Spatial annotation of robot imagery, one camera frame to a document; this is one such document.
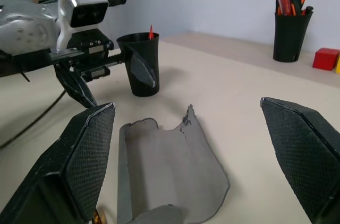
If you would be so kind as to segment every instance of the white wall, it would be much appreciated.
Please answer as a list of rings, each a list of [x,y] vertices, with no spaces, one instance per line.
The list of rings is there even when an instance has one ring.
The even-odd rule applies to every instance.
[[[307,0],[315,13],[304,47],[340,48],[340,0]],[[108,16],[114,35],[148,31],[161,36],[195,30],[214,35],[272,43],[275,0],[127,0]]]

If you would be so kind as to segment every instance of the red block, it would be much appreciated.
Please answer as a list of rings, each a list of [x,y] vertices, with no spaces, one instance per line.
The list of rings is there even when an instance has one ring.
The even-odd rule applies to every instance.
[[[332,71],[338,61],[340,50],[321,48],[315,53],[314,68]]]

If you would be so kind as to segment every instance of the beige table surface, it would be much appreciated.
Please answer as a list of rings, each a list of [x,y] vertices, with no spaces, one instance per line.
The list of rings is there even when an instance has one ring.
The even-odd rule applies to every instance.
[[[340,75],[315,70],[313,55],[293,64],[272,60],[272,47],[199,33],[164,39],[159,45],[160,92],[132,95],[123,65],[89,83],[98,103],[115,102],[107,173],[98,206],[115,223],[118,131],[126,123],[155,118],[166,130],[181,122],[189,104],[231,180],[220,211],[207,223],[310,223],[276,161],[261,97],[294,101],[318,110],[340,130]],[[6,141],[62,92],[52,67],[0,79],[0,135]],[[0,151],[0,210],[25,175],[84,108],[65,96],[38,125]]]

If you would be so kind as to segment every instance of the cable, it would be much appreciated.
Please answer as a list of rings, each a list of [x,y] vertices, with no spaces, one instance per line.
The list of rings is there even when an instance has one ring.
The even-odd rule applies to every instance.
[[[20,131],[17,135],[9,139],[4,144],[0,145],[0,150],[11,144],[13,141],[15,141],[17,138],[19,138],[23,133],[25,133],[27,130],[29,130],[31,127],[34,126],[38,121],[41,120],[60,100],[61,98],[66,94],[66,91],[64,90],[60,96],[42,113],[38,118],[36,118],[31,124],[29,124],[27,127],[25,127],[22,131]]]

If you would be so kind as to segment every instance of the black pen holder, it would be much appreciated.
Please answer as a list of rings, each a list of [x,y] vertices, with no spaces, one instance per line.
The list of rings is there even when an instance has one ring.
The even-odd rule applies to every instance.
[[[158,40],[159,34],[154,33],[154,38],[149,39],[148,32],[134,33],[117,39],[121,52],[126,57],[125,67],[131,91],[137,97],[150,97],[159,91]],[[153,70],[156,78],[154,88],[137,80],[131,72],[131,59],[129,57],[131,57],[133,51],[137,52]]]
[[[312,14],[298,16],[275,14],[274,60],[294,62],[299,59]]]

